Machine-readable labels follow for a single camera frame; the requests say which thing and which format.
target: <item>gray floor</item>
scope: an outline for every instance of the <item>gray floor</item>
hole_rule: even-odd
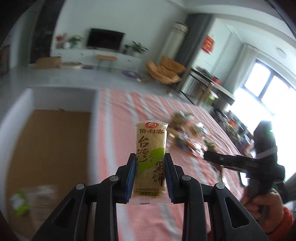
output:
[[[150,82],[141,83],[136,79],[128,78],[118,69],[113,69],[112,72],[104,68],[100,70],[96,68],[72,70],[27,67],[11,69],[8,74],[0,77],[0,122],[26,87],[54,86],[93,89],[105,87],[187,101],[174,91],[171,91],[173,96],[169,96],[167,94],[169,88],[151,78],[147,73],[141,73],[141,75],[144,80],[150,80]]]

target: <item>red logo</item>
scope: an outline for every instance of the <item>red logo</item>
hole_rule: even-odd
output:
[[[147,122],[145,124],[145,127],[146,128],[155,128],[155,127],[158,127],[158,126],[159,126],[159,124],[158,123],[155,123],[155,122]]]

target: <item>metal screw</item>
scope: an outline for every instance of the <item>metal screw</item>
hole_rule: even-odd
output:
[[[112,181],[112,182],[116,182],[119,178],[118,178],[118,176],[113,175],[113,176],[111,176],[109,179],[110,179],[110,181]]]
[[[79,183],[76,185],[76,189],[77,190],[82,190],[84,188],[84,184],[83,183]]]
[[[191,177],[188,176],[188,175],[184,175],[184,176],[182,176],[182,180],[184,180],[184,181],[190,181],[191,180]]]
[[[218,189],[224,189],[225,185],[224,185],[223,183],[217,183],[217,184],[216,184],[216,187],[217,187]]]

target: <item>orange chair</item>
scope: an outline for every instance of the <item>orange chair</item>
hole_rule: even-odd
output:
[[[185,66],[167,56],[161,57],[161,63],[158,66],[156,66],[151,60],[148,60],[146,62],[146,69],[154,79],[165,85],[180,81],[181,78],[178,74],[186,70]]]

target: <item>window frame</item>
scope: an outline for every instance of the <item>window frame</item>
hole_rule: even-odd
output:
[[[245,84],[248,81],[255,64],[257,64],[257,63],[263,65],[264,67],[266,67],[270,71],[270,75],[268,77],[268,80],[267,80],[266,84],[264,85],[262,91],[260,92],[259,96],[254,95],[253,92],[251,92],[249,89],[247,89],[245,87]],[[259,59],[256,59],[250,73],[248,74],[246,80],[244,81],[244,83],[242,84],[242,87],[241,87],[243,90],[248,92],[252,97],[254,97],[271,114],[271,116],[274,116],[276,113],[273,113],[271,110],[269,110],[268,107],[262,102],[261,99],[263,98],[264,94],[266,93],[267,88],[269,87],[274,76],[278,77],[281,81],[283,81],[288,86],[288,88],[293,88],[293,86],[288,81],[286,81],[285,78],[283,78],[278,72],[276,72],[273,68],[271,68],[267,64],[263,63]]]

